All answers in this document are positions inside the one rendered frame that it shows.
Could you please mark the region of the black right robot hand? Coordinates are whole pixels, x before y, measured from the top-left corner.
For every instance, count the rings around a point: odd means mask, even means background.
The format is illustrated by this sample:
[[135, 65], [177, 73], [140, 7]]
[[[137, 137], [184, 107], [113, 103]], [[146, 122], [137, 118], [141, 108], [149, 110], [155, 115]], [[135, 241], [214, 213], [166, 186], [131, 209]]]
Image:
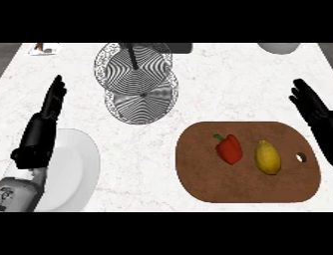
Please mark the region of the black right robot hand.
[[333, 111], [302, 79], [294, 81], [289, 100], [308, 123], [326, 159], [333, 165]]

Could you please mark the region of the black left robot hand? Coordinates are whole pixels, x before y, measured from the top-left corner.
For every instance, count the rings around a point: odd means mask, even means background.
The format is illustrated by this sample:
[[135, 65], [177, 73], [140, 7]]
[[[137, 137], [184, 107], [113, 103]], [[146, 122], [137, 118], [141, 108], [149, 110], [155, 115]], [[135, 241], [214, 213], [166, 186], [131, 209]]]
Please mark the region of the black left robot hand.
[[11, 158], [20, 169], [41, 168], [50, 165], [66, 95], [66, 83], [63, 76], [58, 75], [48, 90], [42, 109], [30, 118], [20, 147], [11, 153]]

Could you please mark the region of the brown wooden cutting board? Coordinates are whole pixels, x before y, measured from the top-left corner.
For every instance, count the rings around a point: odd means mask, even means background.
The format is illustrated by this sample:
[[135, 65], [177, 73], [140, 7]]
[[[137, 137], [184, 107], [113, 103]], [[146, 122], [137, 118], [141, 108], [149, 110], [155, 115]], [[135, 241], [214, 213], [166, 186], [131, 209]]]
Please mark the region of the brown wooden cutting board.
[[[242, 160], [218, 156], [220, 140], [234, 135]], [[263, 173], [255, 164], [258, 142], [267, 140], [282, 156], [282, 170]], [[299, 131], [280, 122], [200, 122], [181, 133], [175, 169], [190, 195], [212, 203], [304, 202], [316, 195], [322, 176], [316, 153]]]

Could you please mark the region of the red bell pepper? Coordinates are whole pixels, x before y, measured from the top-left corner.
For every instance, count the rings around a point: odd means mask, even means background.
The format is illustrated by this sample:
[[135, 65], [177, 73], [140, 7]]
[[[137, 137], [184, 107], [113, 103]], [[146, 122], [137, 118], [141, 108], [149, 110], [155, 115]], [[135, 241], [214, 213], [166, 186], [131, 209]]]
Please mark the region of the red bell pepper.
[[214, 137], [220, 139], [220, 144], [215, 147], [218, 156], [230, 165], [234, 165], [243, 158], [239, 139], [233, 134], [229, 136], [217, 134]]

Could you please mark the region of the white round plate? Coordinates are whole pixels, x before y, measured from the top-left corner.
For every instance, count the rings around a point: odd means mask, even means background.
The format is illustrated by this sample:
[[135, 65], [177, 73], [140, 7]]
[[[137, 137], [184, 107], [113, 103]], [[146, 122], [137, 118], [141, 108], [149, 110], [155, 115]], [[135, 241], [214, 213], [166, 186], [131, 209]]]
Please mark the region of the white round plate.
[[36, 211], [82, 211], [94, 195], [100, 174], [101, 154], [94, 139], [81, 130], [61, 128]]

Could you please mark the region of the yellow lemon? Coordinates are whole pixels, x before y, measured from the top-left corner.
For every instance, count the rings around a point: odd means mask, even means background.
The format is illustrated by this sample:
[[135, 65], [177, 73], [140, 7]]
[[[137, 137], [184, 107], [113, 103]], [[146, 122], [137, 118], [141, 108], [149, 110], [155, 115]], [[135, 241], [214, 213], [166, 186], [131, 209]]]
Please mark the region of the yellow lemon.
[[273, 144], [263, 139], [255, 150], [258, 169], [268, 175], [276, 175], [282, 169], [282, 157]]

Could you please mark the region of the grey round bowl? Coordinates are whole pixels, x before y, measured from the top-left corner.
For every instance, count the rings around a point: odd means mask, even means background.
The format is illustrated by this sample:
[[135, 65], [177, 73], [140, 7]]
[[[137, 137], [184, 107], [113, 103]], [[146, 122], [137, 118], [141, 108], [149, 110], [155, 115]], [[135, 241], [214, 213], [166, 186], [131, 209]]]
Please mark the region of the grey round bowl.
[[297, 51], [299, 43], [260, 43], [260, 47], [271, 54], [288, 55]]

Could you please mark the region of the dark grey appliance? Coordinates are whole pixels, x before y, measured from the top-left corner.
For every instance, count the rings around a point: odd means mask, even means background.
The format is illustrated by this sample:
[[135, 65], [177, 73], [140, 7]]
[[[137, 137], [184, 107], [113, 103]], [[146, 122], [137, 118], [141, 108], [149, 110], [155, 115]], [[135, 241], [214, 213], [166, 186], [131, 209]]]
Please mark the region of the dark grey appliance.
[[169, 50], [174, 54], [190, 54], [193, 43], [168, 43]]

